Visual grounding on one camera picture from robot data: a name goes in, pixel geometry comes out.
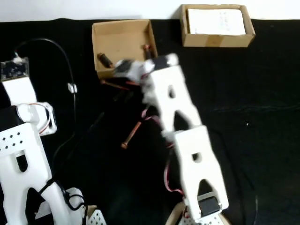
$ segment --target circuit board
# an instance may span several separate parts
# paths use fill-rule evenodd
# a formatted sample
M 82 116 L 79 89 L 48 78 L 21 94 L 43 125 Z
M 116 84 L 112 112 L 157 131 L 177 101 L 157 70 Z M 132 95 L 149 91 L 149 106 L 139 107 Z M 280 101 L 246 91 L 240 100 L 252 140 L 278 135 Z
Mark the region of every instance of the circuit board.
M 0 63 L 1 82 L 29 76 L 28 58 L 15 58 L 11 61 Z

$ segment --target perforated metal bracket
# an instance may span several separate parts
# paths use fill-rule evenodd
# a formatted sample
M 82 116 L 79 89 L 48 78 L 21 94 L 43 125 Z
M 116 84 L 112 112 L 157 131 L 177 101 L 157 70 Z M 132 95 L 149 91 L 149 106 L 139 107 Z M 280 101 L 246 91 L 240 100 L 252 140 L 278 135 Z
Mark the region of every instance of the perforated metal bracket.
M 87 221 L 87 225 L 106 225 L 104 216 L 101 210 L 95 210 L 89 220 Z
M 195 223 L 191 218 L 183 217 L 178 225 L 229 225 L 229 223 L 222 214 L 216 214 L 202 218 L 199 223 Z

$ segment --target cable clip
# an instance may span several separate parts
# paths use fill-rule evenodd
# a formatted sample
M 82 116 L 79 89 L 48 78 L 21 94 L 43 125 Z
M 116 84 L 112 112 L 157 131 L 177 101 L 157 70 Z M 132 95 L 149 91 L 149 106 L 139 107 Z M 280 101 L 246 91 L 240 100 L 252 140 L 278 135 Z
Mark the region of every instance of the cable clip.
M 74 83 L 67 83 L 67 88 L 72 94 L 77 93 L 77 86 Z

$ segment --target metal screw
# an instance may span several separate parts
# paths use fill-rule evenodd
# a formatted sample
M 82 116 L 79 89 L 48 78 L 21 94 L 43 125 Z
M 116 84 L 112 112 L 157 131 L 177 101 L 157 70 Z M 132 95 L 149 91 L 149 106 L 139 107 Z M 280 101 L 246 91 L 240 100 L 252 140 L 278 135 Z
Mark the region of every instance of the metal screw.
M 131 138 L 133 137 L 133 135 L 135 135 L 136 131 L 138 130 L 138 128 L 140 127 L 142 123 L 140 121 L 137 122 L 137 124 L 135 125 L 135 127 L 132 129 L 132 131 L 130 132 L 129 136 L 126 138 L 125 142 L 123 142 L 121 144 L 121 147 L 123 149 L 127 149 L 128 147 L 128 143 L 130 142 Z

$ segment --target metal plate with holes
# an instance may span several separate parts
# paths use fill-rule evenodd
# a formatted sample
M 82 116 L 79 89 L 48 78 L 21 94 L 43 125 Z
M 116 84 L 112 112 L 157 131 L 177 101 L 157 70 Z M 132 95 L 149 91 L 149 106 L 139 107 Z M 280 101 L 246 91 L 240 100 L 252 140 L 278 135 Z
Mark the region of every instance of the metal plate with holes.
M 219 215 L 207 216 L 196 224 L 191 218 L 182 218 L 178 225 L 226 225 L 222 222 Z
M 87 225 L 106 225 L 105 219 L 102 215 L 101 210 L 95 210 L 89 220 Z

